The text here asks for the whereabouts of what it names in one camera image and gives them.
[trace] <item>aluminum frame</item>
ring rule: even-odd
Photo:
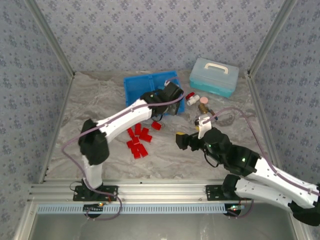
[[[270,158],[274,164],[280,169],[282,168],[281,161],[275,151],[275,143],[271,137],[268,128],[268,122],[263,112],[262,104],[259,99],[255,82],[245,74],[248,82],[250,93],[252,95],[253,103],[257,111],[257,117],[262,128],[262,134],[266,141],[267,150]],[[26,240],[29,238],[36,217],[38,204],[74,204],[73,192],[70,191],[70,184],[79,179],[59,179],[59,180],[45,180],[46,171],[51,158],[51,150],[59,133],[63,112],[69,99],[69,92],[72,83],[69,85],[67,95],[65,96],[61,114],[58,120],[58,126],[55,131],[55,136],[50,146],[50,151],[44,163],[43,171],[41,173],[39,183],[31,186],[30,194],[27,198],[27,204],[21,218],[19,227],[16,231],[15,240]],[[223,180],[190,180],[190,179],[123,179],[123,180],[104,180],[105,185],[119,186],[119,197],[122,198],[123,203],[134,204],[200,204],[208,203],[205,186],[206,185],[220,185]],[[215,201],[215,203],[235,203],[234,201]],[[312,240],[312,234],[309,226],[297,221],[292,214],[288,213],[289,221],[292,222],[292,227],[295,231],[298,240]]]
[[[53,31],[49,27],[49,24],[46,21],[46,18],[42,11],[40,10],[38,4],[35,0],[24,0],[26,6],[29,8],[31,14],[35,22],[38,24],[39,28],[41,29],[43,35],[45,36],[47,42],[52,47],[56,57],[58,58],[61,66],[65,70],[66,74],[71,77],[74,75],[74,71],[64,53],[62,48],[60,47],[57,38],[55,37]]]
[[[79,179],[48,180],[43,184],[33,184],[27,198],[23,216],[16,231],[15,240],[29,239],[38,205],[40,204],[64,204],[74,205],[73,192],[70,183]],[[220,185],[223,180],[186,180],[186,179],[127,179],[127,180],[105,180],[105,185],[119,186],[118,196],[124,204],[216,204],[216,203],[238,203],[238,201],[207,201],[206,185]],[[288,214],[288,221],[292,222],[292,228],[298,240],[312,240],[310,229],[305,224],[295,220]]]
[[[260,45],[260,48],[255,55],[251,66],[249,67],[250,77],[254,77],[257,73],[259,67],[264,62],[270,48],[274,44],[279,32],[283,28],[284,24],[287,22],[287,19],[292,12],[294,6],[296,5],[297,0],[284,0],[282,3],[278,14],[271,27],[269,28],[268,33],[266,34],[263,43]]]

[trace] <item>white handle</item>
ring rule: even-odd
[[[205,69],[208,69],[208,67],[216,67],[216,68],[219,68],[219,69],[223,69],[225,74],[228,74],[228,72],[229,72],[227,67],[222,66],[222,65],[218,65],[218,64],[215,64],[215,63],[211,63],[211,62],[207,63],[204,66]]]

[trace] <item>red plastic block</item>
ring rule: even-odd
[[[134,136],[132,138],[132,143],[133,143],[133,145],[139,144],[140,143],[139,138],[137,136]]]
[[[141,123],[137,123],[134,127],[134,134],[140,135],[140,133],[141,133]]]
[[[144,127],[144,128],[142,129],[141,133],[140,133],[140,136],[141,136],[141,135],[143,135],[143,136],[144,136],[144,135],[148,135],[148,132],[149,132],[149,129]]]
[[[148,152],[147,150],[145,149],[145,147],[140,143],[138,146],[137,146],[138,150],[139,150],[139,153],[141,154],[141,156],[144,158],[146,156],[148,156]]]
[[[131,148],[131,153],[133,154],[134,159],[139,159],[141,157],[139,149],[138,149],[138,145],[134,145]]]
[[[139,139],[146,141],[148,143],[151,143],[152,136],[150,136],[148,134],[146,134],[146,135],[140,134]]]
[[[127,141],[126,145],[128,146],[128,148],[132,148],[134,146],[134,142],[133,141]]]
[[[151,127],[153,127],[155,130],[160,130],[161,129],[161,124],[156,122],[156,121],[153,121],[153,123],[151,124]]]
[[[128,128],[126,131],[128,132],[130,138],[134,138],[135,137],[134,131],[132,131],[131,128]]]
[[[141,155],[140,155],[140,153],[138,151],[135,151],[133,153],[133,157],[134,157],[134,159],[139,159],[139,158],[141,158]]]

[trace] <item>blue plastic bin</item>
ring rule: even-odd
[[[144,93],[151,92],[156,89],[163,89],[165,87],[165,81],[177,77],[176,71],[165,71],[153,74],[129,76],[123,80],[124,93],[125,93],[125,105],[128,107],[139,99]],[[180,82],[178,79],[172,80],[180,88]],[[185,111],[185,101],[180,102],[178,113]]]

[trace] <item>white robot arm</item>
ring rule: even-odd
[[[206,160],[211,157],[232,173],[221,186],[226,197],[261,200],[293,213],[303,223],[320,224],[320,184],[302,181],[278,169],[258,153],[232,144],[208,119],[206,115],[200,116],[196,121],[199,132],[179,133],[176,143],[182,150],[188,147],[192,151],[202,150]]]
[[[97,189],[102,185],[102,165],[109,157],[108,144],[120,133],[141,121],[163,115],[176,115],[183,99],[183,91],[176,84],[167,82],[163,90],[146,92],[126,109],[97,122],[88,119],[81,133],[99,127],[79,138],[87,187]]]

